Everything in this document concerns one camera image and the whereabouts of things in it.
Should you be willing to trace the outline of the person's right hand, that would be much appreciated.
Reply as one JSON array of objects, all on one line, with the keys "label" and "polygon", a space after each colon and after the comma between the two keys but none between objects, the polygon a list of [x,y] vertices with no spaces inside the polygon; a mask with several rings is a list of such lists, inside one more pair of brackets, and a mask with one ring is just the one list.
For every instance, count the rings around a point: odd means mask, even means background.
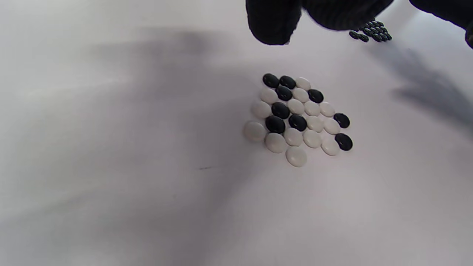
[{"label": "person's right hand", "polygon": [[465,41],[473,47],[472,0],[410,0],[417,9],[439,17],[465,30]]}]

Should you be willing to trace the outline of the person's left hand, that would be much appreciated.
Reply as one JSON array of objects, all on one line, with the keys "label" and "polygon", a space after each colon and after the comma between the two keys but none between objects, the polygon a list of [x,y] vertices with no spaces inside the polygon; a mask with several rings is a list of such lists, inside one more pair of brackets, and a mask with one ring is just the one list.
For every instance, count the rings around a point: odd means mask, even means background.
[{"label": "person's left hand", "polygon": [[263,44],[285,45],[306,11],[329,30],[346,31],[362,26],[385,10],[392,0],[247,0],[247,22]]}]

